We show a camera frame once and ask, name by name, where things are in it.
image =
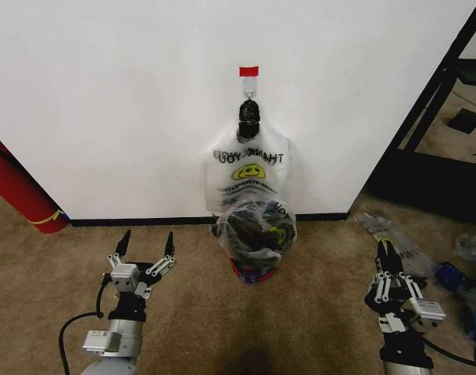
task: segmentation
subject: red tape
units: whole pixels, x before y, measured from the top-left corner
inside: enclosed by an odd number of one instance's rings
[[[256,77],[259,75],[259,67],[258,66],[250,66],[250,67],[239,67],[239,76],[240,77]]]

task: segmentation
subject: fire extinguisher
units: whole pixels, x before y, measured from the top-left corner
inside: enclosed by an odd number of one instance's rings
[[[0,142],[0,195],[42,233],[67,225],[64,212]]]

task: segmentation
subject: yellow smiley face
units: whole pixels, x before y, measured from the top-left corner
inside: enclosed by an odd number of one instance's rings
[[[232,174],[233,180],[242,180],[243,178],[265,178],[266,172],[257,164],[246,164]]]
[[[277,244],[281,245],[285,239],[286,239],[286,230],[285,229],[279,229],[276,227],[271,227],[269,229],[269,232],[276,232],[277,233]]]

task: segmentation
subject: floor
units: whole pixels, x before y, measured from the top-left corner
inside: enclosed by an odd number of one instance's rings
[[[475,275],[476,264],[453,254],[456,236],[476,227],[362,193],[353,213],[392,218],[436,262],[450,260]],[[125,227],[67,227],[43,235],[0,199],[0,374],[61,373],[61,325],[94,308],[106,256]],[[266,283],[244,285],[227,256],[201,226],[134,227],[127,259],[153,261],[174,231],[177,266],[157,284],[147,308],[138,367],[144,374],[382,374],[382,336],[363,303],[374,273],[374,239],[346,221],[299,223],[299,241]],[[447,321],[428,334],[451,352],[471,357],[458,305],[429,285]],[[114,306],[107,289],[103,309]],[[81,345],[105,320],[87,318],[66,332],[71,373],[94,357]],[[437,374],[476,369],[434,352]]]
[[[476,87],[456,82],[438,115],[432,121],[427,133],[417,147],[417,152],[443,158],[476,163],[476,128],[470,134],[447,127],[462,108],[476,112]],[[407,143],[414,127],[403,140],[400,148]]]

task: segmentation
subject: black baseboard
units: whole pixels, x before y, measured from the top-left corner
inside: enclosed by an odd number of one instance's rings
[[[345,220],[348,212],[335,213],[306,213],[297,215],[298,221]],[[200,217],[160,217],[148,219],[78,219],[70,220],[73,227],[132,227],[140,225],[183,225],[183,224],[213,224],[215,218]]]

